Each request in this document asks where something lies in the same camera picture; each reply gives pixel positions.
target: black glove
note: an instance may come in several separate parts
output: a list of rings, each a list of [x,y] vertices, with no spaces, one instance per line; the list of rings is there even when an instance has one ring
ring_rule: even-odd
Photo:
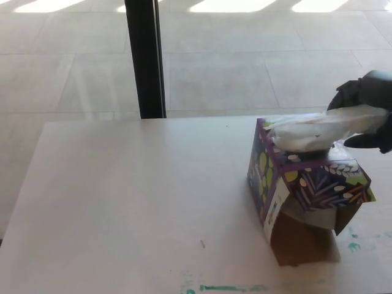
[[[390,111],[388,118],[375,134],[361,134],[347,139],[352,148],[380,148],[381,153],[392,150],[392,72],[372,70],[357,81],[348,81],[337,88],[338,93],[328,110],[367,104]]]

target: white label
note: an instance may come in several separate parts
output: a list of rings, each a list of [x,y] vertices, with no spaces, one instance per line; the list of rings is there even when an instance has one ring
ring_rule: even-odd
[[[276,182],[276,190],[274,197],[272,198],[271,206],[269,207],[267,217],[264,222],[264,232],[267,237],[268,243],[271,242],[272,230],[274,228],[275,220],[283,203],[286,201],[287,197],[290,195],[286,184],[280,177]]]

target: table surface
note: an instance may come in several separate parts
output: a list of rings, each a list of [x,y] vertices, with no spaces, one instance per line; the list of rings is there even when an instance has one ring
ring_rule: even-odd
[[[391,293],[392,155],[353,150],[377,202],[336,238],[339,263],[279,267],[246,181],[254,130],[255,117],[48,123],[0,292]]]

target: black pole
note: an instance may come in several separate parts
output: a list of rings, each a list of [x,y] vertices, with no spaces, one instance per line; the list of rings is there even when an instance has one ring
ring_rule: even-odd
[[[157,0],[125,0],[140,117],[166,118]]]

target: white tissue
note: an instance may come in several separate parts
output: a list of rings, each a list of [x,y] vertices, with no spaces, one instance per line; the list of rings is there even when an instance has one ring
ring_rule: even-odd
[[[296,153],[321,151],[354,134],[375,132],[387,115],[382,108],[359,105],[298,116],[266,129],[271,130],[269,136],[281,150]]]

